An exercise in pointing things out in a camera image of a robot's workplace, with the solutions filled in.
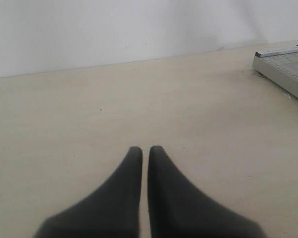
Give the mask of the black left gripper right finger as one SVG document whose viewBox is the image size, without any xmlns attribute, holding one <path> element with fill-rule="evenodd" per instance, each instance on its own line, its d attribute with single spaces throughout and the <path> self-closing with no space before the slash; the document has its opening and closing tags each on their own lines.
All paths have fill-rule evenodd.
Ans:
<svg viewBox="0 0 298 238">
<path fill-rule="evenodd" d="M 164 148 L 149 151 L 148 206 L 153 238 L 264 238 L 254 221 L 222 206 L 195 187 Z"/>
</svg>

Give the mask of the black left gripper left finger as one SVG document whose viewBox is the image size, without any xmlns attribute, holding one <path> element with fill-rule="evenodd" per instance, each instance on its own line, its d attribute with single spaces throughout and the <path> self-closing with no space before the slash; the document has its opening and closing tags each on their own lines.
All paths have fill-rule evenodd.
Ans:
<svg viewBox="0 0 298 238">
<path fill-rule="evenodd" d="M 122 163 L 93 193 L 46 219 L 36 238 L 138 238 L 142 150 L 130 147 Z"/>
</svg>

